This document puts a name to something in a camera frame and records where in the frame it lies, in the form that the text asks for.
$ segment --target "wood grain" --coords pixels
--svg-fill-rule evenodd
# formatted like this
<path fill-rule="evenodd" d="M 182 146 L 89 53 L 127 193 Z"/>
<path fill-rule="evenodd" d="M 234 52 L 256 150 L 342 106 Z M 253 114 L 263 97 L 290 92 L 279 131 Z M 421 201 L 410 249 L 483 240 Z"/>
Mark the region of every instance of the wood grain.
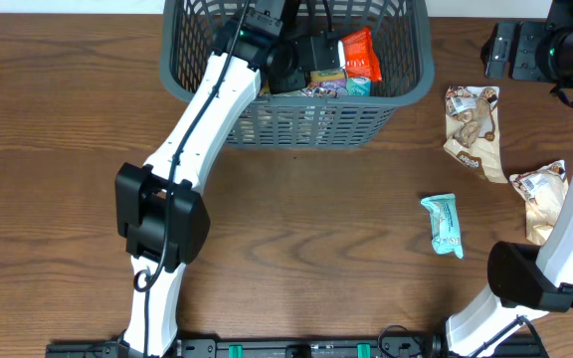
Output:
<path fill-rule="evenodd" d="M 212 231 L 187 270 L 185 332 L 223 338 L 429 330 L 485 285 L 499 240 L 524 242 L 524 205 L 441 148 L 448 85 L 498 85 L 507 174 L 555 159 L 573 172 L 573 110 L 550 86 L 489 82 L 478 51 L 493 21 L 432 19 L 437 78 L 376 140 L 350 151 L 233 150 L 205 200 Z M 185 105 L 158 80 L 159 16 L 0 15 L 0 356 L 99 340 L 129 321 L 131 269 L 113 178 L 141 163 Z M 454 192 L 466 257 L 437 256 L 419 205 Z M 573 357 L 573 312 L 536 321 Z"/>

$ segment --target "teal wrapper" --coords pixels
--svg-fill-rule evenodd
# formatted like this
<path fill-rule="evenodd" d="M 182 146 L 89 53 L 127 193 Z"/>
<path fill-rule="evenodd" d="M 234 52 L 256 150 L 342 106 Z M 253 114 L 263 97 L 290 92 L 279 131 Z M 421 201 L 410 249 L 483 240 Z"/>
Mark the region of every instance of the teal wrapper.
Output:
<path fill-rule="evenodd" d="M 464 247 L 455 205 L 455 194 L 424 198 L 421 203 L 430 213 L 435 252 L 439 255 L 455 252 L 459 259 L 463 259 Z"/>

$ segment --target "basket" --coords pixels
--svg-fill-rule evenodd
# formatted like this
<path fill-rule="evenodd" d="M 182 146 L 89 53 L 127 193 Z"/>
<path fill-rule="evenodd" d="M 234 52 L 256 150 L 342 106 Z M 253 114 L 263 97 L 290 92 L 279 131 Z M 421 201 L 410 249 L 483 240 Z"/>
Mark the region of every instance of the basket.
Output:
<path fill-rule="evenodd" d="M 189 102 L 200 85 L 218 29 L 244 0 L 166 0 L 160 78 Z M 321 1 L 314 25 L 326 28 Z M 305 21 L 305 1 L 298 21 Z M 397 108 L 421 99 L 435 77 L 424 0 L 329 0 L 334 31 L 370 27 L 383 82 L 371 96 L 259 96 L 240 115 L 226 143 L 237 147 L 356 147 L 373 139 Z"/>

